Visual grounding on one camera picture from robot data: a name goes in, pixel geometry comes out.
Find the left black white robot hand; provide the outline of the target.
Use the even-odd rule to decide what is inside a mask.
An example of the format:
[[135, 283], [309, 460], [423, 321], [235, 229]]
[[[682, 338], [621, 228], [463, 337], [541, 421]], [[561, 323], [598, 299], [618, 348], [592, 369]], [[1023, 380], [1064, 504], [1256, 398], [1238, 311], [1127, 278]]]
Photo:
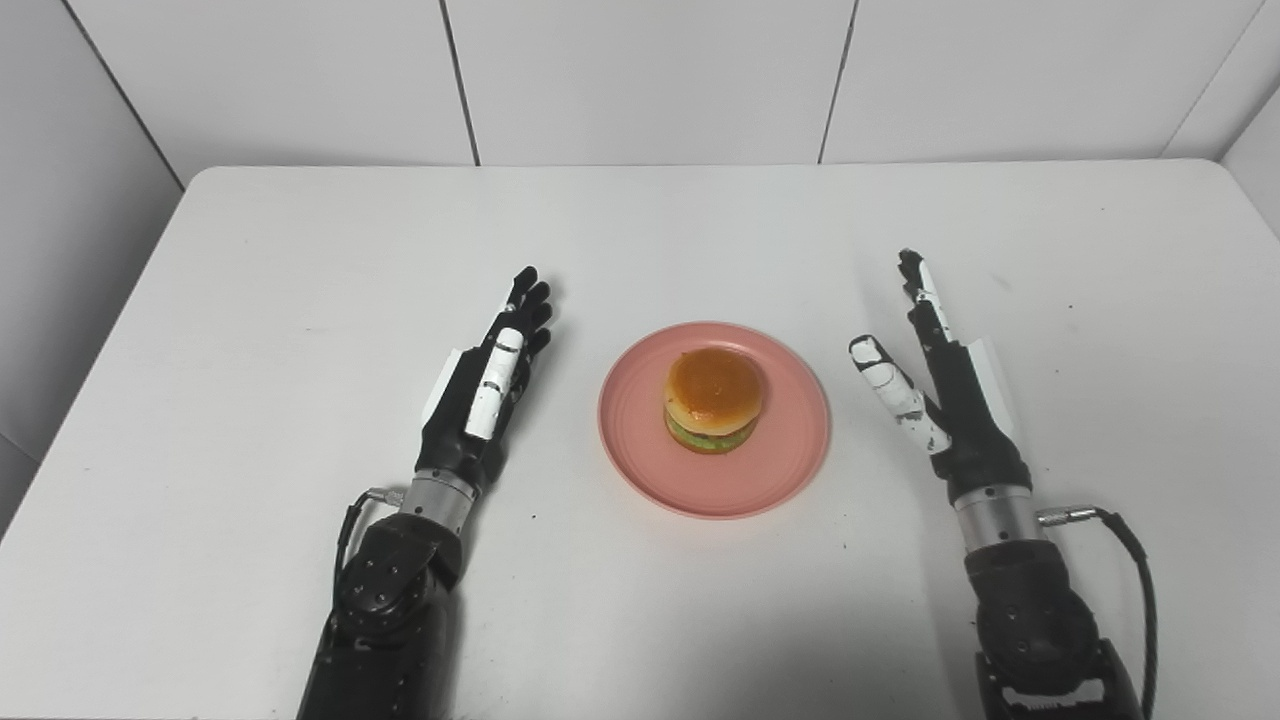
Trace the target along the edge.
[[550, 343], [550, 284], [524, 268], [481, 342], [461, 352], [421, 429], [415, 473], [489, 489], [507, 460], [506, 432]]

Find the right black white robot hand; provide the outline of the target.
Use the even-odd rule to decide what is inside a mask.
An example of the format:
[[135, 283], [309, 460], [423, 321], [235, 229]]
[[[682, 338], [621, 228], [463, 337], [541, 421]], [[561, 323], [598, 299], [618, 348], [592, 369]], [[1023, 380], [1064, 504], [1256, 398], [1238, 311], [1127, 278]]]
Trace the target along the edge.
[[872, 334], [851, 340], [847, 351], [854, 366], [899, 428], [929, 456], [951, 502], [989, 486], [1032, 489], [1028, 465], [997, 420], [997, 386], [982, 382], [979, 345], [964, 345], [952, 333], [919, 252], [901, 250], [899, 272], [911, 302], [908, 320], [922, 347], [934, 395], [922, 389]]

